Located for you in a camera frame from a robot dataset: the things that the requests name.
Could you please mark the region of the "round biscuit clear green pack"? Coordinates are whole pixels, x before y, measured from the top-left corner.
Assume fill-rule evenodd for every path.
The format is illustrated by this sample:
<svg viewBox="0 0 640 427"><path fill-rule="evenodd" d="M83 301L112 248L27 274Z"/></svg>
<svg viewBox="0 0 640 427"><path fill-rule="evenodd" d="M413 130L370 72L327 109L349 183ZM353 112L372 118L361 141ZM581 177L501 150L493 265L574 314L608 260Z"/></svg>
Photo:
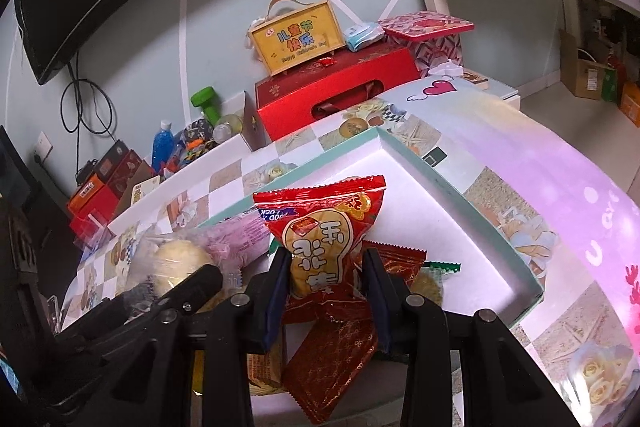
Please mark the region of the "round biscuit clear green pack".
<svg viewBox="0 0 640 427"><path fill-rule="evenodd" d="M460 263L425 261L410 285L410 291L442 306L444 301L444 280L451 274L459 273Z"/></svg>

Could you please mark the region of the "brown bread packet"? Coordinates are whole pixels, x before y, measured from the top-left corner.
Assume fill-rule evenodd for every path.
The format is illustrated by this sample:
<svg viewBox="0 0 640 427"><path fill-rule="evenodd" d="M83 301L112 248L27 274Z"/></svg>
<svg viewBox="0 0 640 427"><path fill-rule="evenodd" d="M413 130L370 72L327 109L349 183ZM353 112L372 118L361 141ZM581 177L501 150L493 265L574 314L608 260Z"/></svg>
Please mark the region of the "brown bread packet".
<svg viewBox="0 0 640 427"><path fill-rule="evenodd" d="M274 395L284 392L283 369L286 344L282 334L265 355L247 355L248 387L251 395Z"/></svg>

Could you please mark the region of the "long red foil packet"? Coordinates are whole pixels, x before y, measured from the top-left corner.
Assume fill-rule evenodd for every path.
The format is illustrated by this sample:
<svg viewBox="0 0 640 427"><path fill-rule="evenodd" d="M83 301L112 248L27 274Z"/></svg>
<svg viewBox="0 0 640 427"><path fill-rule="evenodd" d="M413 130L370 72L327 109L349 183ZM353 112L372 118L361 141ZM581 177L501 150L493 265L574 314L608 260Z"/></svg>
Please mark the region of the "long red foil packet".
<svg viewBox="0 0 640 427"><path fill-rule="evenodd" d="M286 363L283 386L314 425L330 419L378 350L374 311L367 299L372 267L366 255L369 249L378 253L381 270L407 284L413 282L427 257L421 249L365 241L354 261L356 285L346 291L322 291L311 299L309 312L316 321Z"/></svg>

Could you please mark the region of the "pink snack pack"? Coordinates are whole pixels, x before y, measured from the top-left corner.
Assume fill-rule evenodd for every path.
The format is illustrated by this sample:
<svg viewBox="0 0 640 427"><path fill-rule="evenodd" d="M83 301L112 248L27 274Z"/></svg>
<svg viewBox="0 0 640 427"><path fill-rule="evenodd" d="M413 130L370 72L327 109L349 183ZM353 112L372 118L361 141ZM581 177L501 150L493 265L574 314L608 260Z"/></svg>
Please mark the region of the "pink snack pack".
<svg viewBox="0 0 640 427"><path fill-rule="evenodd" d="M257 209L199 227L198 240L224 273L238 272L269 251L271 234Z"/></svg>

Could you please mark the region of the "pale bun clear wrapper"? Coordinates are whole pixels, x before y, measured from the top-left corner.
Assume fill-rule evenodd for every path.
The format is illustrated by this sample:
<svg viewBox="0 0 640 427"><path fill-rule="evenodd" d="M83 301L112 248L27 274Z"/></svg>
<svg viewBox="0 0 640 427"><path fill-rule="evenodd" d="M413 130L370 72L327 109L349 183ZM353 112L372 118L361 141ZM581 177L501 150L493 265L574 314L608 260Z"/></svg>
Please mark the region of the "pale bun clear wrapper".
<svg viewBox="0 0 640 427"><path fill-rule="evenodd" d="M135 303L150 303L174 289L212 256L190 239L146 232L137 240L127 273L125 291L137 288Z"/></svg>

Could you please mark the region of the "red yellow snack bag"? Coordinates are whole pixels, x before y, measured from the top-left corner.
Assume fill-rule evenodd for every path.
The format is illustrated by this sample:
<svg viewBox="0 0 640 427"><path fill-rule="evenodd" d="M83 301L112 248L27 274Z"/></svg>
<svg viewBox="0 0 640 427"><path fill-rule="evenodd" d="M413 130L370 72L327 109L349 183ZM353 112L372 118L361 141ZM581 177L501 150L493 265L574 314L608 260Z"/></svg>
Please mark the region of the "red yellow snack bag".
<svg viewBox="0 0 640 427"><path fill-rule="evenodd" d="M384 176L376 174L253 194L262 221L292 255L284 323L371 316L361 291L361 251L385 190Z"/></svg>

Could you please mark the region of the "white tray teal rim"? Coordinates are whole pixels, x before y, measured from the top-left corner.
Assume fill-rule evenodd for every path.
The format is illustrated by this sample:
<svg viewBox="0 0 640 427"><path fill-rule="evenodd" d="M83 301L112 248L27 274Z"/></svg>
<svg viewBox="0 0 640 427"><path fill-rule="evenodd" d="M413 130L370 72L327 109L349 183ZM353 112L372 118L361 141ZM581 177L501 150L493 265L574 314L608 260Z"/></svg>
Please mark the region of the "white tray teal rim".
<svg viewBox="0 0 640 427"><path fill-rule="evenodd" d="M494 310L512 326L539 303L542 287L511 244L438 171L389 133L369 129L262 187L251 187L233 202L213 196L217 223L253 206L254 192L282 187L317 186L351 176L382 174L383 204L367 239L423 249L428 259L460 262L460 273L445 281L444 309L473 315ZM382 419L390 409L399 416L407 366L372 360L337 404L329 425L364 413ZM252 397L256 426L310 426L287 393Z"/></svg>

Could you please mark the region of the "clear plastic box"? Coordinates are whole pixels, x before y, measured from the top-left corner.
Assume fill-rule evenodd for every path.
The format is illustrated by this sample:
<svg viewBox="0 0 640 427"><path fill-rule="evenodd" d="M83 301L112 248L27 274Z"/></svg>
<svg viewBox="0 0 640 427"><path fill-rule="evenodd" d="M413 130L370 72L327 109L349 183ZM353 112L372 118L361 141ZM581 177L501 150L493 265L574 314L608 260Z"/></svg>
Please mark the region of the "clear plastic box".
<svg viewBox="0 0 640 427"><path fill-rule="evenodd" d="M85 216L73 215L70 229L75 235L74 244L89 253L98 251L114 237L114 233L108 228L108 222L99 212L89 212Z"/></svg>

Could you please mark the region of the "red box under orange box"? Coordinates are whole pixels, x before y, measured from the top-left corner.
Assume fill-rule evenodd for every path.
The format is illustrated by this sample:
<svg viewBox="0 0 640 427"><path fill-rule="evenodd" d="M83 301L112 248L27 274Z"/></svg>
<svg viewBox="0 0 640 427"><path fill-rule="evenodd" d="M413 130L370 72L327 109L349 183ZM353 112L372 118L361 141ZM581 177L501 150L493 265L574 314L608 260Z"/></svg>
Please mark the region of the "red box under orange box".
<svg viewBox="0 0 640 427"><path fill-rule="evenodd" d="M96 173L104 182L104 187L78 213L70 212L70 220L73 215L85 216L89 212L99 212L107 222L110 222L122 195L125 194L129 180L141 163L142 159L134 150L131 150L122 140L117 140L100 160L88 165L88 176L79 185L84 184L89 176Z"/></svg>

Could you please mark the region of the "playing card box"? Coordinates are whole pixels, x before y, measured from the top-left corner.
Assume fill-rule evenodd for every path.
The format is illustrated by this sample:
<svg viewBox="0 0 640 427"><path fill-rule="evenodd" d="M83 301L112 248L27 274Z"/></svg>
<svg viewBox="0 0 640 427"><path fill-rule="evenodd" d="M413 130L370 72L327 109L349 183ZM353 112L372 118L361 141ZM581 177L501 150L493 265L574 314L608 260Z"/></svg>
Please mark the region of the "playing card box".
<svg viewBox="0 0 640 427"><path fill-rule="evenodd" d="M136 205L137 202L140 202L141 199L144 199L146 195L151 194L159 186L160 176L153 176L153 178L137 183L132 188L130 205Z"/></svg>

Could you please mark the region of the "orange flat box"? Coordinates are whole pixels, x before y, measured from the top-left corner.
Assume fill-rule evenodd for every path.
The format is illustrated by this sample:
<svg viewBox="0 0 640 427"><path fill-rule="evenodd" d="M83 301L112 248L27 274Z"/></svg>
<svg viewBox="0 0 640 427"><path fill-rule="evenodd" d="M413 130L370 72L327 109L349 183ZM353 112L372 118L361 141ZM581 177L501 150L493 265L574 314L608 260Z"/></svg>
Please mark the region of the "orange flat box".
<svg viewBox="0 0 640 427"><path fill-rule="evenodd" d="M93 173L68 200L66 204L67 210L71 213L78 213L94 195L99 193L102 187L104 187L104 182L96 173Z"/></svg>

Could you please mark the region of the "white cardboard storage box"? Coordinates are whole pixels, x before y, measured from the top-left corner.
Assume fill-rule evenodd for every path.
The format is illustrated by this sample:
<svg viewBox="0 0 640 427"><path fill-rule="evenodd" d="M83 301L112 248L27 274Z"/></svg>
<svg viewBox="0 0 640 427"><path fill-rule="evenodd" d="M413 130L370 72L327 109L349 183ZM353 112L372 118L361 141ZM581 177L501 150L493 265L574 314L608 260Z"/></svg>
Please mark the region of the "white cardboard storage box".
<svg viewBox="0 0 640 427"><path fill-rule="evenodd" d="M131 205L108 225L116 236L129 228L137 232L153 228L160 233L172 231L169 213L182 204L196 202L209 193L210 177L221 171L229 180L240 175L240 161L265 145L265 133L257 120L254 103L244 91L222 102L222 115L235 114L243 128L226 142L195 159L173 174L159 187Z"/></svg>

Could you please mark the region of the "colourful toy pile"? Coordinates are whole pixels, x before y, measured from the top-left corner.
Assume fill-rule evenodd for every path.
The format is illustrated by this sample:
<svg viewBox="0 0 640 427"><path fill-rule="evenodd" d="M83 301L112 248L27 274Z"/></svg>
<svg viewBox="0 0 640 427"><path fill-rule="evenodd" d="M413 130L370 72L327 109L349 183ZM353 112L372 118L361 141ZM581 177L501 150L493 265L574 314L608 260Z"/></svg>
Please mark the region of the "colourful toy pile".
<svg viewBox="0 0 640 427"><path fill-rule="evenodd" d="M194 120L175 139L175 148L165 166L170 172L178 172L213 150L217 143L213 137L214 127L206 118Z"/></svg>

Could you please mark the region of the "blue bead bottle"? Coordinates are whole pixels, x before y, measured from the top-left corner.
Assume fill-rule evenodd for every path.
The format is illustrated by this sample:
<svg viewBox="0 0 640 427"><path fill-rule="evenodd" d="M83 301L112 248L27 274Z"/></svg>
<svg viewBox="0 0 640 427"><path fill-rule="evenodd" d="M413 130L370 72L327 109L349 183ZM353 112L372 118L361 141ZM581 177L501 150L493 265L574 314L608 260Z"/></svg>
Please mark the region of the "blue bead bottle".
<svg viewBox="0 0 640 427"><path fill-rule="evenodd" d="M151 167L156 174L161 174L166 162L175 148L174 135L169 120L160 122L160 130L156 132L152 144Z"/></svg>

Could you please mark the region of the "green dumbbell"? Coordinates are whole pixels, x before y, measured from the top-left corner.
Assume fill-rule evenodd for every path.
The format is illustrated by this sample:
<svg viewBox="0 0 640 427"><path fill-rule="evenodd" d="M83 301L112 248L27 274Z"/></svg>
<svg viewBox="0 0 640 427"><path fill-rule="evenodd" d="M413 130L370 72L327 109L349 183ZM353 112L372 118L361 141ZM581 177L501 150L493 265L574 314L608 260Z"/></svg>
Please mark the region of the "green dumbbell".
<svg viewBox="0 0 640 427"><path fill-rule="evenodd" d="M218 94L214 88L205 87L194 92L190 101L193 107L201 111L208 123L215 127L221 117L221 113Z"/></svg>

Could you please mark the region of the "large red gift box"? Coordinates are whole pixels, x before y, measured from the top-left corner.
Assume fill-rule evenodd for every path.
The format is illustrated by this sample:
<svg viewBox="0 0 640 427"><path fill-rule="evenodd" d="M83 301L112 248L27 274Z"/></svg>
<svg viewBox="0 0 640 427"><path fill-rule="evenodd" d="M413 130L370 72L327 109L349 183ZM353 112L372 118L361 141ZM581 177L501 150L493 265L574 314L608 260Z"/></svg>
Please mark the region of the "large red gift box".
<svg viewBox="0 0 640 427"><path fill-rule="evenodd" d="M357 53L344 49L260 80L257 113L276 141L419 77L404 46L379 42Z"/></svg>

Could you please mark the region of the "red patterned lidded box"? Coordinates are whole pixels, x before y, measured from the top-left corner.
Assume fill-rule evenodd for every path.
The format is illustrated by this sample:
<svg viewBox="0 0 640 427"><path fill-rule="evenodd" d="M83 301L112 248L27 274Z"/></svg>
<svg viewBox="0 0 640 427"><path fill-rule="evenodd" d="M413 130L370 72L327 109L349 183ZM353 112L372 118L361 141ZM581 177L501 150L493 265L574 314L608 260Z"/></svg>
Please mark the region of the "red patterned lidded box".
<svg viewBox="0 0 640 427"><path fill-rule="evenodd" d="M391 42L409 50L422 76L439 66L463 66L461 35L475 29L469 20L434 11L397 15L378 23Z"/></svg>

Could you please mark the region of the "blue tissue pack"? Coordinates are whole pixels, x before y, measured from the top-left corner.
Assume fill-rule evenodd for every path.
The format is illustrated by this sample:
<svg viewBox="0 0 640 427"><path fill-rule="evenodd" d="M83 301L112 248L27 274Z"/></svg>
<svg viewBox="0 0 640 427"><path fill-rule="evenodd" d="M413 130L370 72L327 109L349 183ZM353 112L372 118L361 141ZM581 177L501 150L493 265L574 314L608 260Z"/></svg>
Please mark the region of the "blue tissue pack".
<svg viewBox="0 0 640 427"><path fill-rule="evenodd" d="M383 27L378 23L360 23L344 31L347 49L354 53L381 41L385 36Z"/></svg>

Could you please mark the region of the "yellow children's day gift box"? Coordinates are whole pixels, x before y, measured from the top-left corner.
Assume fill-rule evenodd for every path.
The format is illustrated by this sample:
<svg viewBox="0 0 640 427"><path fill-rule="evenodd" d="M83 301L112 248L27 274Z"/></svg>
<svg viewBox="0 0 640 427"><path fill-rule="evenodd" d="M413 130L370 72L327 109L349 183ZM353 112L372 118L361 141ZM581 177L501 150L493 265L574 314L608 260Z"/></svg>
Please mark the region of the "yellow children's day gift box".
<svg viewBox="0 0 640 427"><path fill-rule="evenodd" d="M271 0L246 34L270 76L346 46L329 0Z"/></svg>

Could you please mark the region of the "brown cardboard box on floor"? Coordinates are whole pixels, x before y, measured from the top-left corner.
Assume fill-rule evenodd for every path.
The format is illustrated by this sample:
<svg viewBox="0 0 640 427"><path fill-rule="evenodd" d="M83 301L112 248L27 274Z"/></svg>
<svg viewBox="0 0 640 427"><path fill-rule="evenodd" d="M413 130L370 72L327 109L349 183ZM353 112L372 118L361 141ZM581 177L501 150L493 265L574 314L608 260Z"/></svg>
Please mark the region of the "brown cardboard box on floor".
<svg viewBox="0 0 640 427"><path fill-rule="evenodd" d="M561 82L576 98L617 100L617 75L614 69L598 63L588 52L579 49L576 38L560 30Z"/></svg>

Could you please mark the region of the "white wall socket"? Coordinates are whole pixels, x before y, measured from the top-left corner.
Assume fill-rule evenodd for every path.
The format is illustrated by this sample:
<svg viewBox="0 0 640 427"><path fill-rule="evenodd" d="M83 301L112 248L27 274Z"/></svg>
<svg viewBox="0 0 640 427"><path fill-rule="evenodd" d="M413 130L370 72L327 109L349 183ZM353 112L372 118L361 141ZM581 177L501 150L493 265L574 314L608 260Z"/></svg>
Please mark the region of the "white wall socket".
<svg viewBox="0 0 640 427"><path fill-rule="evenodd" d="M40 131L38 134L37 141L34 145L35 160L38 160L40 162L45 162L49 157L49 155L51 154L52 150L53 150L53 145L50 142L49 138L43 131Z"/></svg>

